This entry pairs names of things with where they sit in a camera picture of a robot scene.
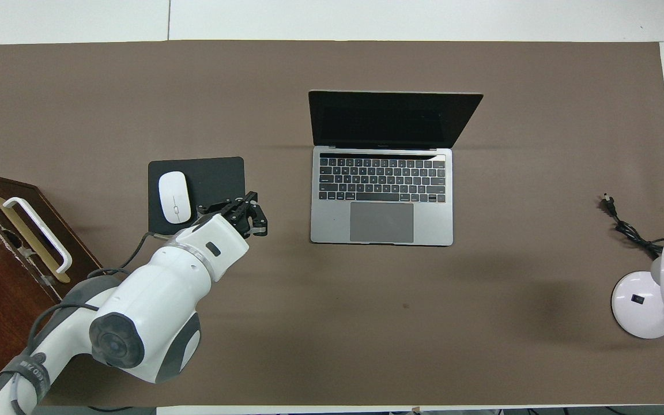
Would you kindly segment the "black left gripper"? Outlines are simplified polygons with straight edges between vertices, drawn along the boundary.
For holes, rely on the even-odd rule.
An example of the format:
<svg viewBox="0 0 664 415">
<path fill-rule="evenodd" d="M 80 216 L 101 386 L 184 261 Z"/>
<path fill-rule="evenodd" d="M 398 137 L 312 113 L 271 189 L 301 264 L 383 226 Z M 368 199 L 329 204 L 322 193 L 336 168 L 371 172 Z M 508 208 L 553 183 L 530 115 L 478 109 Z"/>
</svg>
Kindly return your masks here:
<svg viewBox="0 0 664 415">
<path fill-rule="evenodd" d="M 261 205 L 251 204 L 258 201 L 258 193 L 250 191 L 242 197 L 225 199 L 214 204 L 202 204 L 196 206 L 199 215 L 219 214 L 244 238 L 250 234 L 254 236 L 268 235 L 268 220 Z"/>
</svg>

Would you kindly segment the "silver grey laptop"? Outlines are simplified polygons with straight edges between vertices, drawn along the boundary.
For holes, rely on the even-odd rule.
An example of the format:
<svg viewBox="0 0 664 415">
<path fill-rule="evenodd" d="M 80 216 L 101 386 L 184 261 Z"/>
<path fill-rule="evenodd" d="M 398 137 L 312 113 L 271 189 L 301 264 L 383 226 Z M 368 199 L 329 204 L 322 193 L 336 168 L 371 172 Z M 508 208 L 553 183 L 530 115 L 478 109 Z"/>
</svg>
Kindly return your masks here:
<svg viewBox="0 0 664 415">
<path fill-rule="evenodd" d="M 311 90 L 311 241 L 452 245 L 452 147 L 482 98 Z"/>
</svg>

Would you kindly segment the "black mouse pad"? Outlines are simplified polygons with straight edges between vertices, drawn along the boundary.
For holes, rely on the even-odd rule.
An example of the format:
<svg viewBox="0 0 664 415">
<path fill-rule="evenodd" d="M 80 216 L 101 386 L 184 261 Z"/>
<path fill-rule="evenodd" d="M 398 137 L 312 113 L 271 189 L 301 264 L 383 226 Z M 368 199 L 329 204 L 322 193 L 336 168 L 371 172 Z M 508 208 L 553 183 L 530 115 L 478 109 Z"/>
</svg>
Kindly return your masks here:
<svg viewBox="0 0 664 415">
<path fill-rule="evenodd" d="M 168 223 L 159 205 L 158 180 L 170 171 L 181 171 L 187 180 L 192 215 L 182 224 Z M 189 160 L 156 160 L 148 163 L 148 231 L 173 235 L 198 218 L 196 206 L 214 204 L 245 194 L 244 162 L 241 157 Z"/>
</svg>

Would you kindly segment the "white computer mouse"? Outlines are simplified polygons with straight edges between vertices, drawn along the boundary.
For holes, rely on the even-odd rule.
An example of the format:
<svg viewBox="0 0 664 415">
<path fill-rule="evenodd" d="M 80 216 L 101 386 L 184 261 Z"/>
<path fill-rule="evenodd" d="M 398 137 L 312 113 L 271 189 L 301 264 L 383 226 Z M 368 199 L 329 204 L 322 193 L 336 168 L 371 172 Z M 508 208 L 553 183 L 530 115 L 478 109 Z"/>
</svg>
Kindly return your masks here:
<svg viewBox="0 0 664 415">
<path fill-rule="evenodd" d="M 181 171 L 164 173 L 158 180 L 159 205 L 164 219 L 182 224 L 191 218 L 191 204 L 186 176 Z"/>
</svg>

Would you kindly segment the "white desk lamp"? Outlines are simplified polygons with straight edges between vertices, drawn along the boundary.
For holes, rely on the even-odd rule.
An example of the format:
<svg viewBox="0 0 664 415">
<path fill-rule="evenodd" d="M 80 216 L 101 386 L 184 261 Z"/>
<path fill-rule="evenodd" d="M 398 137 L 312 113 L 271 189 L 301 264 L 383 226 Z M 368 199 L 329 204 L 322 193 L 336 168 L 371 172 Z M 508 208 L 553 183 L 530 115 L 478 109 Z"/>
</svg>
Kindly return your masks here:
<svg viewBox="0 0 664 415">
<path fill-rule="evenodd" d="M 611 306 L 614 320 L 630 335 L 664 336 L 664 246 L 649 271 L 633 271 L 617 282 Z"/>
</svg>

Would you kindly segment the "brown table mat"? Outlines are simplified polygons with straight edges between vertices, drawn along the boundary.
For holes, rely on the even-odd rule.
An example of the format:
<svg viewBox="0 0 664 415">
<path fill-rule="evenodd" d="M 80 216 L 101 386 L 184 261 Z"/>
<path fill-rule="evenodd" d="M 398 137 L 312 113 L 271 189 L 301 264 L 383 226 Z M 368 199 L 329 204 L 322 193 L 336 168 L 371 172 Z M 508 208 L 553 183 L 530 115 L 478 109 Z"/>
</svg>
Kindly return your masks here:
<svg viewBox="0 0 664 415">
<path fill-rule="evenodd" d="M 454 244 L 310 241 L 311 89 L 483 100 L 454 144 Z M 147 225 L 153 160 L 242 157 L 269 234 L 199 302 L 164 384 L 79 357 L 53 405 L 664 403 L 664 337 L 610 298 L 664 237 L 654 43 L 180 40 L 0 46 L 0 176 L 40 187 L 106 266 Z"/>
</svg>

